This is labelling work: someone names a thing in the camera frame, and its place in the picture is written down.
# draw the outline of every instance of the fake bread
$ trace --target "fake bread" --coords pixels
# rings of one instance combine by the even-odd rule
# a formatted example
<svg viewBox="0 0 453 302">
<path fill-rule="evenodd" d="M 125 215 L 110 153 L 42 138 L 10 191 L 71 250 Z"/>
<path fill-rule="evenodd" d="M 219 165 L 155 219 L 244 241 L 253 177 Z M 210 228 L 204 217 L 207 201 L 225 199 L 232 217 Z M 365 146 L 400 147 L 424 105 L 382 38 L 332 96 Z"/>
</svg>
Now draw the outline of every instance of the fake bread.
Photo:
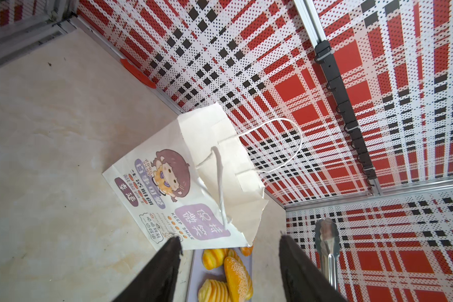
<svg viewBox="0 0 453 302">
<path fill-rule="evenodd" d="M 220 267 L 223 265 L 227 253 L 227 248 L 206 249 L 203 251 L 203 265 L 207 270 Z"/>
<path fill-rule="evenodd" d="M 206 279 L 199 289 L 198 302 L 232 302 L 226 282 Z"/>
<path fill-rule="evenodd" d="M 242 254 L 245 256 L 245 257 L 248 257 L 252 254 L 252 251 L 254 250 L 254 246 L 250 246 L 250 247 L 241 247 L 240 248 L 240 251 L 242 252 Z"/>
<path fill-rule="evenodd" d="M 245 270 L 245 274 L 247 275 L 247 287 L 248 287 L 247 296 L 245 297 L 245 300 L 251 299 L 252 296 L 254 295 L 254 287 L 252 284 L 252 279 L 250 278 L 250 274 L 248 274 L 247 269 L 245 268 L 245 265 L 243 264 L 242 259 L 240 259 L 240 257 L 238 257 L 238 255 L 237 255 L 237 253 L 232 249 L 229 249 L 228 256 L 235 258 L 235 260 L 238 261 L 243 266 L 243 269 Z"/>
<path fill-rule="evenodd" d="M 226 257 L 223 267 L 232 302 L 245 302 L 248 292 L 248 281 L 243 264 L 236 261 L 234 257 Z"/>
</svg>

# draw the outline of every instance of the metal tongs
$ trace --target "metal tongs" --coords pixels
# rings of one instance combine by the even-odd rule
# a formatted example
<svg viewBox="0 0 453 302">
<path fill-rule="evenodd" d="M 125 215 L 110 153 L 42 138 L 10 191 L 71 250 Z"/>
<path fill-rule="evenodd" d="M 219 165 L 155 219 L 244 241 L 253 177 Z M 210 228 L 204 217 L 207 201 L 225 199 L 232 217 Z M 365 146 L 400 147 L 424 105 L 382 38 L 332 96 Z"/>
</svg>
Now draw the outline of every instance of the metal tongs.
<svg viewBox="0 0 453 302">
<path fill-rule="evenodd" d="M 339 257 L 339 232 L 330 218 L 315 223 L 315 246 L 320 255 L 320 269 L 330 285 L 337 286 L 337 259 Z"/>
</svg>

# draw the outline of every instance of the purple tray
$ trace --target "purple tray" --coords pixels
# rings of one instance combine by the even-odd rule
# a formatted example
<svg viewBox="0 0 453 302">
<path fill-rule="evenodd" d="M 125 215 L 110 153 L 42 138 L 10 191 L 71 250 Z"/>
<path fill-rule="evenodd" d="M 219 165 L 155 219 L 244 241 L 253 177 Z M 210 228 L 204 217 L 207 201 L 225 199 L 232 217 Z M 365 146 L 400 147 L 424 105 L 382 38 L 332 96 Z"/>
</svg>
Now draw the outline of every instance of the purple tray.
<svg viewBox="0 0 453 302">
<path fill-rule="evenodd" d="M 242 259 L 242 262 L 245 265 L 248 274 L 250 274 L 250 277 L 252 277 L 252 255 L 245 257 L 242 255 L 242 252 L 239 248 L 236 247 L 234 248 L 234 250 L 240 257 L 240 259 Z M 198 302 L 198 291 L 206 279 L 213 279 L 223 282 L 227 281 L 223 265 L 209 271 L 203 266 L 202 257 L 202 249 L 197 249 L 193 252 L 193 264 L 191 265 L 190 283 L 188 284 L 186 302 Z"/>
</svg>

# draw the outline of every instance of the orange clip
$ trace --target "orange clip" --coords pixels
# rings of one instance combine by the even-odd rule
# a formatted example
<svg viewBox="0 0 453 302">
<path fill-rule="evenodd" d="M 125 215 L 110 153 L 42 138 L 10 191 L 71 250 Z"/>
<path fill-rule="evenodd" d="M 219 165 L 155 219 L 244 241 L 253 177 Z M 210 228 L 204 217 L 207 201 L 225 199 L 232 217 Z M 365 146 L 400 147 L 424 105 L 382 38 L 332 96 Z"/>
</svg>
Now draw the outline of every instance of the orange clip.
<svg viewBox="0 0 453 302">
<path fill-rule="evenodd" d="M 129 63 L 127 59 L 121 59 L 121 64 L 133 75 L 135 76 L 141 83 L 145 84 L 147 87 L 151 87 L 156 89 L 156 84 L 151 81 L 145 74 L 143 74 L 136 66 Z"/>
</svg>

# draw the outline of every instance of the plaid wall panel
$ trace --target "plaid wall panel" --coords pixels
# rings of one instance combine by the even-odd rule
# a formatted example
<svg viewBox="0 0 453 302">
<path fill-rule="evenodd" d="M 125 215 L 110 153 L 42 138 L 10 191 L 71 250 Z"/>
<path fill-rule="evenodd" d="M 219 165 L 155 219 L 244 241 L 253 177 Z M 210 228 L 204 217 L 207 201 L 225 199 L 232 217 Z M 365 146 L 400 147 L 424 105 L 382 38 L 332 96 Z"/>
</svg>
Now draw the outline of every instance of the plaid wall panel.
<svg viewBox="0 0 453 302">
<path fill-rule="evenodd" d="M 315 5 L 381 185 L 453 174 L 453 3 L 443 13 L 432 1 Z M 292 1 L 80 0 L 78 14 L 186 111 L 219 102 L 238 132 L 295 119 L 302 152 L 261 175 L 281 202 L 367 190 Z M 298 136 L 274 123 L 242 142 L 268 169 Z"/>
<path fill-rule="evenodd" d="M 44 13 L 47 0 L 0 1 L 0 27 Z"/>
<path fill-rule="evenodd" d="M 287 212 L 287 233 L 320 268 L 315 222 L 337 224 L 349 301 L 453 301 L 453 190 Z"/>
</svg>

